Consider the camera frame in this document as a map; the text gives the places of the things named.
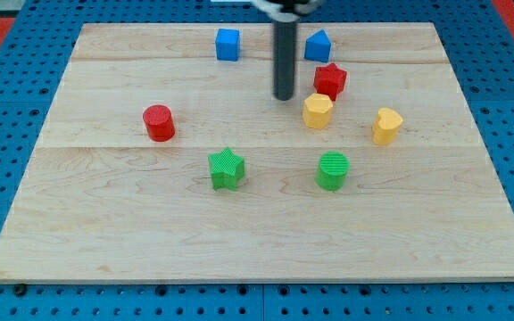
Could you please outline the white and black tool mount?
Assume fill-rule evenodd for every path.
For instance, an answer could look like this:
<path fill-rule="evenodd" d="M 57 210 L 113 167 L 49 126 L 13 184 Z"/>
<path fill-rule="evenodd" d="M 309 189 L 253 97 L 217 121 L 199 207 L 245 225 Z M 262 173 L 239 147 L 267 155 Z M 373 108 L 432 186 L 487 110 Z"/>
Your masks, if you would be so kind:
<path fill-rule="evenodd" d="M 252 0 L 270 18 L 301 18 L 319 9 L 325 0 Z"/>

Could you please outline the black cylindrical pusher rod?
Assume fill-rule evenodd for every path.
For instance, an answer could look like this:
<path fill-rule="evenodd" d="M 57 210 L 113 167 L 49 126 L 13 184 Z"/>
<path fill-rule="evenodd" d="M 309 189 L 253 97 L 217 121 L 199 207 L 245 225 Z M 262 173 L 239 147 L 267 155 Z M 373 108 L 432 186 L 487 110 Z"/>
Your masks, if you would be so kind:
<path fill-rule="evenodd" d="M 294 96 L 298 18 L 286 14 L 272 22 L 273 94 L 279 101 Z"/>

